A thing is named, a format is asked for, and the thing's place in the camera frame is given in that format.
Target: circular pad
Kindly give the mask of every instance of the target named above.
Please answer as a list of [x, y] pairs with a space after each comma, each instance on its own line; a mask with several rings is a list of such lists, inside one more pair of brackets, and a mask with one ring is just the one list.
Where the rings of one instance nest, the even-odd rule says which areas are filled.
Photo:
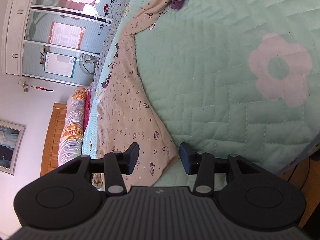
[[49, 187], [37, 195], [37, 202], [46, 208], [61, 208], [67, 206], [74, 198], [73, 192], [65, 187]]
[[255, 230], [277, 230], [298, 222], [305, 210], [304, 195], [270, 174], [243, 174], [225, 186], [219, 204], [233, 222]]
[[101, 205], [99, 191], [76, 174], [47, 174], [21, 189], [14, 210], [23, 226], [70, 228], [91, 218]]

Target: cream blanket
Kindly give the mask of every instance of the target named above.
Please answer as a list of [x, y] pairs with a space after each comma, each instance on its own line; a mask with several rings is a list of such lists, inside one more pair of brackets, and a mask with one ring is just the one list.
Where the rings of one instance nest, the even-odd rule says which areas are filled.
[[[153, 0], [122, 29], [117, 53], [109, 66], [107, 87], [98, 99], [97, 158], [113, 151], [124, 152], [132, 142], [139, 144], [136, 167], [132, 175], [123, 176], [127, 190], [132, 185], [153, 185], [179, 158], [175, 144], [143, 90], [134, 42], [135, 34], [154, 25], [170, 2]], [[95, 176], [95, 185], [101, 185], [103, 179]]]

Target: pink pillow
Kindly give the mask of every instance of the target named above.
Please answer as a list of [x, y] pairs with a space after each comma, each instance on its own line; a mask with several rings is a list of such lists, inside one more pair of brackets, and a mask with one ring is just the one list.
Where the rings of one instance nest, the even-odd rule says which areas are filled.
[[90, 99], [91, 99], [91, 93], [89, 92], [87, 95], [87, 98], [85, 100], [85, 104], [84, 104], [84, 119], [83, 119], [83, 130], [85, 131], [85, 129], [88, 126], [88, 122], [89, 122], [89, 115], [90, 115]]

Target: floral pillow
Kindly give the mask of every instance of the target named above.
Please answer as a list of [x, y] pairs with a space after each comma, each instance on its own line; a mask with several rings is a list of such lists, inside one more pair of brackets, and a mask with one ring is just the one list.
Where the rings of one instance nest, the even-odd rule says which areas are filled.
[[67, 115], [59, 143], [58, 166], [81, 155], [84, 107], [88, 93], [89, 87], [79, 87], [67, 101]]

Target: pink flower pattern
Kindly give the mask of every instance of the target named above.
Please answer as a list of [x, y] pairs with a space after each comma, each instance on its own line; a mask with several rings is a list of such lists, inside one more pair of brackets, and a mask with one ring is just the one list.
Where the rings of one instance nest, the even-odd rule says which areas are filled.
[[[275, 57], [283, 58], [289, 67], [288, 75], [282, 80], [273, 78], [268, 71], [268, 64]], [[287, 106], [297, 107], [307, 98], [306, 76], [311, 71], [312, 61], [302, 45], [290, 44], [275, 33], [266, 34], [259, 47], [251, 52], [248, 64], [258, 77], [257, 90], [266, 99], [283, 98]]]

